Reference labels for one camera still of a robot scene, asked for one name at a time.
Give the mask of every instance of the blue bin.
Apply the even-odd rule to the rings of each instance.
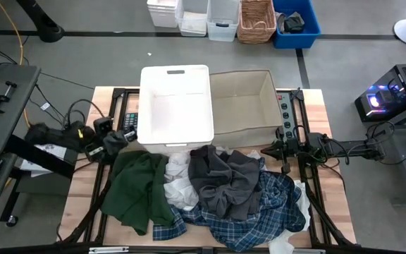
[[[273,0],[275,12],[290,16],[297,11],[303,18],[304,30],[300,34],[282,34],[277,26],[273,46],[277,49],[308,49],[321,35],[311,0]]]

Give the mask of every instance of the white plastic bin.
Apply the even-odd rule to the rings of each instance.
[[[214,123],[208,67],[143,68],[137,136],[139,144],[152,153],[211,144]]]
[[[176,20],[182,36],[206,35],[208,0],[180,0]]]
[[[176,11],[180,0],[148,0],[148,11],[154,26],[176,28]]]
[[[232,42],[239,25],[239,0],[209,0],[208,34],[210,40]]]

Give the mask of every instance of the blue plaid shirt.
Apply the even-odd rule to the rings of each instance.
[[[184,234],[185,223],[208,226],[212,236],[231,250],[240,252],[267,243],[285,229],[298,232],[305,225],[305,218],[296,202],[301,191],[286,175],[261,171],[259,186],[262,189],[259,212],[249,214],[247,220],[220,219],[198,203],[189,212],[171,205],[175,216],[173,226],[153,226],[153,240],[169,240]]]

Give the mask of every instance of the gray floor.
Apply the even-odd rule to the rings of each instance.
[[[20,30],[34,26],[14,1],[2,1]],[[155,28],[145,0],[39,0],[48,14],[66,30],[175,32]],[[406,0],[313,0],[324,35],[392,35],[394,22],[406,18]],[[11,29],[0,11],[0,29]],[[0,36],[0,49],[18,60],[18,41]],[[364,138],[354,99],[394,64],[406,64],[406,45],[397,40],[317,40],[304,50],[311,88],[324,92],[333,137]],[[45,73],[89,86],[136,85],[145,66],[206,64],[220,71],[270,69],[277,87],[300,87],[299,66],[294,50],[276,50],[271,44],[256,46],[211,42],[207,38],[182,37],[64,37],[45,44],[31,37],[25,45],[31,65]],[[92,91],[45,76],[39,85],[56,107],[64,112]],[[38,93],[32,99],[44,101]],[[29,104],[31,121],[54,123],[35,105]],[[24,135],[19,122],[16,134]],[[342,165],[347,199],[358,243],[366,247],[406,250],[406,207],[395,208],[390,198],[405,192],[396,167],[364,159]],[[8,229],[0,223],[0,247],[52,243],[61,218],[64,197],[27,195],[17,207],[20,223]]]

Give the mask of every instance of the green shirt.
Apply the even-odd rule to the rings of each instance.
[[[171,226],[173,214],[164,192],[167,162],[167,157],[145,151],[120,153],[101,211],[123,226],[132,226],[140,236],[147,233],[149,219]]]

